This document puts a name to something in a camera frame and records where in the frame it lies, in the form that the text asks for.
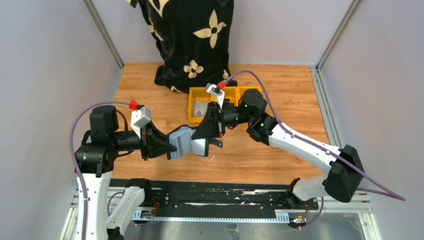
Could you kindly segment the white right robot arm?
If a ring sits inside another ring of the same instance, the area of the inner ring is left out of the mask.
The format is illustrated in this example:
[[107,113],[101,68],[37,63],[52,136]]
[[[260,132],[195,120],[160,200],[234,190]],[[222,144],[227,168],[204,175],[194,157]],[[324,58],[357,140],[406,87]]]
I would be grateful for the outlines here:
[[319,168],[321,175],[294,179],[285,195],[286,204],[298,209],[305,201],[330,196],[349,203],[361,183],[364,168],[356,148],[332,146],[301,134],[287,125],[279,125],[275,117],[266,113],[267,101],[261,92],[251,88],[239,99],[220,107],[210,102],[206,115],[195,128],[191,139],[213,140],[224,136],[226,129],[247,124],[247,133],[256,142],[286,150]]

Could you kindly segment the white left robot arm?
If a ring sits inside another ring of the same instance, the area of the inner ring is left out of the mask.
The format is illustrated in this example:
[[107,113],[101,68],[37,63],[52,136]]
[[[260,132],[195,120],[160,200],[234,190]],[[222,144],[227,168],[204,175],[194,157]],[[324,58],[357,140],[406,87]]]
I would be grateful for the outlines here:
[[69,147],[79,194],[77,240],[122,240],[139,206],[152,207],[155,214],[167,205],[165,198],[153,191],[148,179],[132,178],[117,206],[110,208],[108,192],[116,159],[140,151],[142,158],[148,160],[177,149],[157,130],[148,108],[136,102],[128,103],[128,107],[132,110],[131,118],[124,120],[123,130],[119,130],[123,113],[116,108],[116,102],[88,107],[90,128],[78,149]]

